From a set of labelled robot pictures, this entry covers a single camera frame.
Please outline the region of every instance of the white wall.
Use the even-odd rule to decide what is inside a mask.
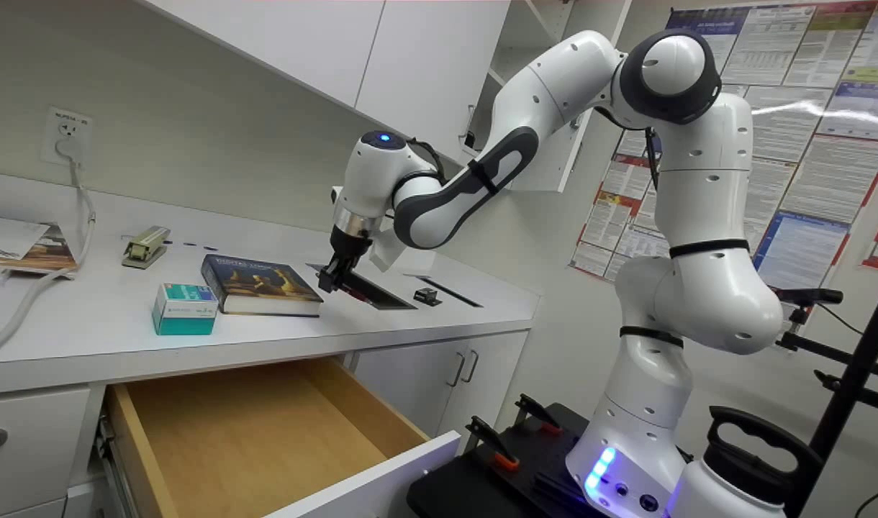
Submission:
[[[721,7],[723,0],[682,0],[677,7]],[[631,50],[669,22],[670,4],[634,0],[621,33],[621,50]],[[594,413],[617,361],[620,304],[613,285],[569,272],[569,250],[581,222],[590,214],[590,197],[607,170],[617,134],[597,119],[578,167],[564,197],[508,194],[495,207],[472,219],[451,243],[451,258],[489,269],[497,278],[528,285],[535,301],[535,331],[509,390],[508,424],[522,391],[544,403],[567,403],[575,413]],[[846,291],[843,318],[866,325],[878,304],[878,273],[862,266],[878,224],[878,194],[852,229],[850,247],[829,285]],[[826,315],[814,311],[808,337],[854,345],[854,337]],[[755,358],[729,358],[689,345],[695,371],[695,397],[677,433],[679,446],[703,452],[709,407],[726,403],[762,416],[801,439],[811,439],[829,391],[818,387],[811,370],[840,374],[840,367],[807,355],[768,350]],[[820,486],[803,515],[843,518],[878,489],[878,413],[859,407],[846,435],[833,455]]]
[[[132,0],[0,0],[0,173],[67,181],[51,106],[96,121],[92,190],[315,230],[372,128]]]

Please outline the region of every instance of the countertop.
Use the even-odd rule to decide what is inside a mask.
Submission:
[[[413,301],[423,283],[407,272],[361,273],[413,304],[415,311],[375,311],[349,295],[323,295],[323,318],[218,318],[211,337],[158,337],[151,308],[161,283],[201,283],[204,253],[230,253],[295,266],[315,279],[310,263],[328,259],[328,236],[92,194],[90,259],[76,279],[54,283],[0,350],[0,391],[80,384],[125,384],[260,364],[351,355],[365,350],[441,344],[528,331],[533,304],[522,289],[434,253],[415,273],[480,304],[469,308],[447,295],[430,308]],[[76,190],[0,176],[0,216],[76,229]],[[171,229],[171,250],[148,272],[122,269],[129,236]],[[0,325],[34,279],[0,278]]]

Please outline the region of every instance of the small box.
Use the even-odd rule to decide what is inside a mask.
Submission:
[[[156,335],[212,335],[215,296],[204,285],[161,285],[153,304]]]

